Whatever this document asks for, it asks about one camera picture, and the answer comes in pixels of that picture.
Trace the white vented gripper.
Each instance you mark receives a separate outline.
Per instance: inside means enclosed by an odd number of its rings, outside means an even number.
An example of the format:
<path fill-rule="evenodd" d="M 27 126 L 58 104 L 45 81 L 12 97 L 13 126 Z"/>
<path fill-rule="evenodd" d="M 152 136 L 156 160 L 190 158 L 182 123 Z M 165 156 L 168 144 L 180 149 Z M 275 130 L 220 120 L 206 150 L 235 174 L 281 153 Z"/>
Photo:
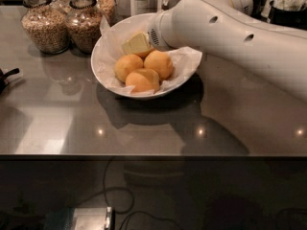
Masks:
<path fill-rule="evenodd" d="M 171 48 L 168 39 L 172 26 L 171 20 L 170 10 L 155 13 L 148 25 L 148 34 L 144 32 L 133 34 L 122 44 L 123 51 L 126 54 L 135 54 L 146 52 L 152 49 L 152 46 L 159 51 L 168 51 Z"/>

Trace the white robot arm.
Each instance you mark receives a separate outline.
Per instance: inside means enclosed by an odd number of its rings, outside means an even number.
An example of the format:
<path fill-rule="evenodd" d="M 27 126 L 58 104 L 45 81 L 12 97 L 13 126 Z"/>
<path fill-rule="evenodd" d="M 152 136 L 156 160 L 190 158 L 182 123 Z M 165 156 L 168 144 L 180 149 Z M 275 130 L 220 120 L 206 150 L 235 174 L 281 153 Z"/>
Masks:
<path fill-rule="evenodd" d="M 237 64 L 307 101 L 307 32 L 250 16 L 252 0 L 180 0 L 145 13 L 145 32 L 159 51 L 190 47 Z"/>

